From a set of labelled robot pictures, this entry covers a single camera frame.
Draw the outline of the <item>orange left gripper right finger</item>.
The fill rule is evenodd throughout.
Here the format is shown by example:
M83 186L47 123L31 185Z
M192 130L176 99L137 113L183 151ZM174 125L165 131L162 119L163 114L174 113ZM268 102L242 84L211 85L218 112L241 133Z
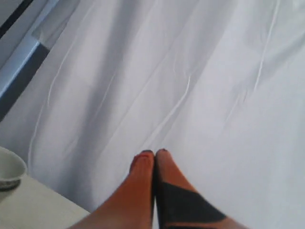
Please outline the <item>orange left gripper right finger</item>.
M242 229L189 183L166 149L155 155L156 203L161 229Z

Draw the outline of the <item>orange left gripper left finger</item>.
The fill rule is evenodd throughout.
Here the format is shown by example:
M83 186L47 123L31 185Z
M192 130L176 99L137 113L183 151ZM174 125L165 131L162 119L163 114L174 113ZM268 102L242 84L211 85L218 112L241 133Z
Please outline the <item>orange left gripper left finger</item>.
M136 155L126 179L94 212L71 229L151 229L154 154Z

